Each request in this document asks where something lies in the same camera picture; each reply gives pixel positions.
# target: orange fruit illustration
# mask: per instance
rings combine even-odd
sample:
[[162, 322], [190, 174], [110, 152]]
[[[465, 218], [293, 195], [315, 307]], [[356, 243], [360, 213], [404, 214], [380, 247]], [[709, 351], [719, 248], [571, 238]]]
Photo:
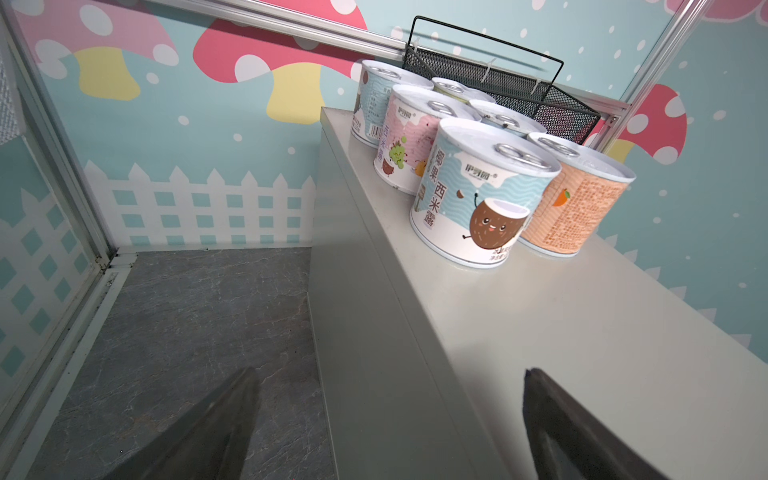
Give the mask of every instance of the orange fruit illustration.
[[422, 161], [418, 162], [417, 165], [416, 165], [416, 174], [419, 175], [420, 177], [423, 177], [424, 176], [424, 169], [426, 167], [427, 167], [427, 161], [426, 160], [422, 160]]
[[571, 192], [569, 192], [568, 189], [566, 188], [562, 192], [560, 192], [558, 199], [554, 201], [552, 206], [562, 207], [563, 205], [565, 205], [565, 202], [567, 202], [569, 198], [571, 198]]

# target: can label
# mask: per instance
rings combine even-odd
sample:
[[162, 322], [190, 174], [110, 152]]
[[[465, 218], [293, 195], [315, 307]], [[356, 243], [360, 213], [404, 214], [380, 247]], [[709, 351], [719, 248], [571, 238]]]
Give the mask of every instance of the can label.
[[378, 75], [369, 74], [363, 66], [355, 101], [352, 132], [364, 143], [375, 147], [384, 128], [389, 97], [395, 82]]
[[496, 167], [438, 134], [411, 219], [448, 258], [501, 264], [550, 180]]
[[416, 195], [439, 122], [439, 118], [393, 95], [389, 99], [379, 151], [373, 161], [376, 173], [393, 187]]
[[544, 250], [569, 255], [581, 249], [628, 184], [562, 165], [523, 238]]

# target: pink mushroom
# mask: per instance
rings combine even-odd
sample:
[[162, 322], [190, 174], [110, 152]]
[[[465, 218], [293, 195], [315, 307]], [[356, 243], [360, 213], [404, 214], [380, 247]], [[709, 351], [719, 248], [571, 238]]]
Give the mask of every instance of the pink mushroom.
[[123, 50], [164, 65], [179, 62], [168, 33], [136, 0], [17, 0], [11, 5], [40, 70], [51, 78], [65, 78], [61, 58], [74, 54], [80, 89], [92, 97], [127, 101], [141, 92], [128, 73]]
[[607, 154], [624, 163], [637, 145], [660, 164], [669, 165], [683, 151], [687, 132], [680, 95], [666, 85], [656, 84]]
[[[665, 0], [664, 8], [669, 13], [677, 12], [683, 0]], [[738, 22], [755, 14], [757, 21], [768, 25], [768, 2], [765, 0], [715, 0], [704, 15], [709, 22]]]
[[[350, 0], [272, 0], [278, 6], [326, 20], [367, 28]], [[274, 86], [266, 113], [272, 119], [313, 124], [325, 104], [320, 94], [320, 68], [326, 66], [358, 80], [360, 54], [258, 28], [216, 20], [194, 48], [200, 70], [216, 81], [247, 81], [272, 71]]]

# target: metal rail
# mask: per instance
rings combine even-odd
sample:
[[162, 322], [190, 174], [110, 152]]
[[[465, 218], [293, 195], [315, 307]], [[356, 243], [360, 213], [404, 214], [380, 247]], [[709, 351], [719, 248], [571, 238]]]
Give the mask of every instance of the metal rail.
[[621, 117], [609, 118], [608, 129], [593, 144], [595, 150], [607, 151], [611, 147], [713, 3], [714, 0], [686, 0], [678, 8], [621, 97], [630, 104], [629, 109]]
[[[396, 38], [387, 37], [350, 27], [288, 8], [276, 7], [257, 0], [150, 0], [153, 3], [167, 5], [189, 12], [196, 12], [211, 17], [238, 22], [263, 30], [275, 31], [293, 37], [307, 38], [326, 45], [356, 51], [392, 61], [402, 61], [406, 43]], [[629, 108], [623, 101], [592, 94], [586, 91], [555, 84], [585, 104], [602, 114], [622, 116]]]

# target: can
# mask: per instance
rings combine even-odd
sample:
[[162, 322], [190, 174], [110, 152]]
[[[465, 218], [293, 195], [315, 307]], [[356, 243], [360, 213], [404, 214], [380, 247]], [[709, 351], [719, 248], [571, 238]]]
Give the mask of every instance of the can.
[[485, 100], [496, 103], [496, 99], [484, 91], [467, 87], [450, 78], [434, 77], [432, 83], [435, 84], [435, 91], [453, 97], [462, 103], [468, 104], [470, 100]]
[[410, 211], [413, 230], [443, 257], [501, 265], [549, 182], [554, 156], [500, 128], [444, 118]]
[[549, 134], [528, 139], [550, 151], [563, 171], [544, 192], [521, 242], [554, 257], [572, 257], [636, 178], [598, 151]]
[[389, 98], [376, 173], [394, 188], [416, 195], [441, 118], [479, 121], [468, 105], [436, 91], [395, 85]]
[[525, 138], [534, 132], [547, 133], [544, 125], [511, 108], [485, 100], [470, 100], [469, 105], [480, 114], [482, 123], [504, 128], [519, 137]]
[[413, 85], [426, 90], [434, 88], [430, 80], [412, 71], [382, 61], [362, 61], [355, 114], [352, 117], [352, 133], [369, 147], [379, 146], [389, 96], [396, 84]]

